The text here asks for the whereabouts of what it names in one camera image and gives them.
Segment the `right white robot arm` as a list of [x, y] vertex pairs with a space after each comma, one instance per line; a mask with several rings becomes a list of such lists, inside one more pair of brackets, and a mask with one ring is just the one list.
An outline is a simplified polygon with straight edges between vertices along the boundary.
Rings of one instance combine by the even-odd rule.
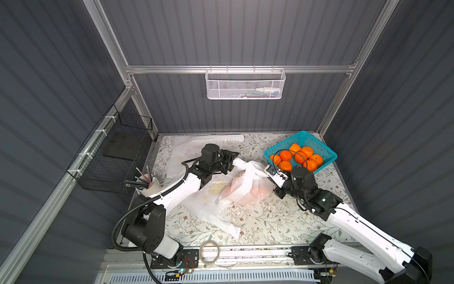
[[320, 233], [309, 245], [292, 247], [289, 257], [296, 265], [339, 263], [379, 284], [431, 282], [433, 256], [428, 250], [413, 248], [383, 232], [340, 197], [319, 188], [314, 174], [306, 168], [299, 166], [289, 172], [268, 165], [266, 174], [279, 198], [294, 198], [302, 211], [340, 228], [366, 248], [363, 252]]

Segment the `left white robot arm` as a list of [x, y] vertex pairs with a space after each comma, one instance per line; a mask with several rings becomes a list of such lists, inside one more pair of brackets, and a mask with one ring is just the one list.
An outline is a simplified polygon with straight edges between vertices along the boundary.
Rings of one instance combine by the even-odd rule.
[[202, 189], [214, 175], [228, 174], [234, 168], [236, 151], [206, 144], [199, 157], [182, 162], [183, 176], [150, 196], [139, 196], [132, 208], [116, 223], [111, 243], [121, 252], [143, 252], [161, 256], [176, 265], [183, 246], [166, 233], [166, 214], [191, 194]]

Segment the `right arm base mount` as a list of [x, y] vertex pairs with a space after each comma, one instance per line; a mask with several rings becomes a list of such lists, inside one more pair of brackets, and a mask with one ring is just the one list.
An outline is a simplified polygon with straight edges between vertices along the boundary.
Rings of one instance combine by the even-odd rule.
[[295, 265], [326, 265], [337, 267], [337, 262], [328, 260], [323, 254], [316, 253], [313, 256], [310, 246], [292, 246], [287, 256], [291, 258]]

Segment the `cartoon printed plastic bag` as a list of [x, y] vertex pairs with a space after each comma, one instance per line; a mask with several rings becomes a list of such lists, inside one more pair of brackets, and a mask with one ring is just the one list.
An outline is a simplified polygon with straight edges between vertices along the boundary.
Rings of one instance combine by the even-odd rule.
[[276, 185], [269, 179], [263, 164], [236, 158], [233, 165], [232, 172], [236, 171], [238, 174], [221, 192], [221, 201], [254, 205], [274, 192]]

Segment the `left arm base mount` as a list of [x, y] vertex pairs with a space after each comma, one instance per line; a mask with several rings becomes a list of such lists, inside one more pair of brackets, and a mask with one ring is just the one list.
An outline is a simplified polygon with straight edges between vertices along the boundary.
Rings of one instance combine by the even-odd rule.
[[173, 258], [168, 259], [160, 254], [151, 258], [152, 269], [181, 269], [198, 268], [200, 259], [198, 249], [183, 249], [177, 251]]

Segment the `teal plastic basket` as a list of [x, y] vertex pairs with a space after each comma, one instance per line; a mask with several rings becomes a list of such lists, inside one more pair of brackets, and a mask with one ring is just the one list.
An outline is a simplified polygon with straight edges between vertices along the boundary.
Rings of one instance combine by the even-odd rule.
[[320, 172], [338, 158], [338, 155], [330, 147], [307, 131], [299, 131], [298, 133], [277, 143], [275, 146], [265, 150], [264, 157], [267, 159], [269, 164], [273, 164], [273, 160], [270, 156], [279, 153], [279, 151], [288, 150], [292, 144], [298, 144], [303, 147], [309, 146], [314, 150], [315, 155], [322, 157], [323, 164], [314, 171], [314, 174]]

